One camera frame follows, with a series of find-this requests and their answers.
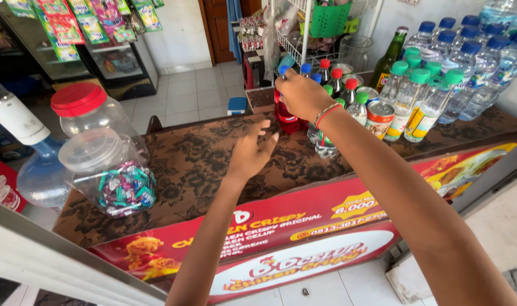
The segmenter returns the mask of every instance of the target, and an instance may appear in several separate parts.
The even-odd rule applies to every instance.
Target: can
[[[349,75],[346,75],[346,76],[343,76],[342,77],[342,83],[343,83],[343,87],[345,88],[345,82],[347,80],[349,80],[350,78],[355,78],[357,79],[357,89],[359,89],[360,87],[362,87],[362,85],[364,84],[364,80],[358,76],[358,75],[354,75],[354,74],[349,74]]]
[[[393,118],[394,108],[391,105],[375,101],[368,105],[368,115],[364,127],[369,129],[379,139],[383,139]]]
[[[379,93],[372,87],[362,86],[357,89],[357,94],[360,92],[368,94],[368,101],[366,101],[366,106],[368,106],[371,102],[379,101]]]
[[[345,63],[339,63],[339,64],[332,66],[333,70],[336,68],[340,68],[342,70],[343,76],[351,74],[353,72],[353,67],[351,67],[351,65],[345,64]]]

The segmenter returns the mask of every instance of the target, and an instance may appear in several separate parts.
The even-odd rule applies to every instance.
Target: blue bottle cap
[[[491,39],[489,39],[489,41],[487,42],[487,47],[493,49],[503,48],[507,44],[509,44],[509,42],[510,40],[507,37],[495,35],[491,37]]]
[[[311,72],[311,64],[302,64],[302,67],[300,67],[301,73],[310,73]]]
[[[491,35],[500,35],[500,33],[502,33],[503,30],[504,30],[503,24],[489,24],[485,28],[484,32],[486,32],[487,34],[491,34]]]
[[[431,33],[436,24],[432,21],[423,21],[419,27],[419,32]]]
[[[481,44],[475,40],[470,40],[464,43],[461,52],[475,54],[481,49]]]
[[[317,83],[321,83],[321,75],[319,73],[314,73],[311,75],[311,80],[314,80]]]
[[[283,66],[279,67],[279,75],[284,75],[285,71],[287,71],[287,69],[289,69],[289,68],[290,67],[287,65],[283,65]]]
[[[464,18],[462,19],[462,22],[461,24],[464,26],[475,26],[477,24],[479,24],[479,17],[475,16],[475,15],[466,15],[464,16]]]
[[[456,22],[457,22],[457,20],[455,20],[454,18],[443,17],[442,21],[439,22],[439,27],[451,29],[455,25]]]
[[[453,42],[453,39],[455,39],[455,36],[457,36],[457,33],[455,33],[455,31],[444,30],[439,32],[438,40],[443,41],[444,43],[446,42],[451,44]]]
[[[475,27],[473,25],[466,25],[462,31],[461,36],[467,37],[467,38],[474,38],[479,33],[479,28]]]

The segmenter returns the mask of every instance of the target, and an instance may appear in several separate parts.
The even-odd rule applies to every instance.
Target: wooden door
[[[203,3],[208,24],[206,35],[209,34],[215,63],[235,60],[228,44],[227,0],[203,0]],[[260,0],[240,0],[240,3],[244,17],[261,8]]]

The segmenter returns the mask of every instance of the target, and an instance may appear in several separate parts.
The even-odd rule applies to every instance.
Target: green plastic basket
[[[309,34],[315,38],[330,38],[343,34],[352,3],[322,7],[315,2]]]

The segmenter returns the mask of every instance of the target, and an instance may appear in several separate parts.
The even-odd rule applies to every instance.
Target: blue curtain
[[[240,53],[240,46],[238,45],[238,38],[234,30],[232,29],[232,24],[230,22],[238,21],[238,18],[242,17],[242,8],[240,6],[240,0],[227,0],[227,10],[228,10],[228,40],[230,51],[234,53],[234,57],[238,61],[238,64],[242,63],[242,55]]]

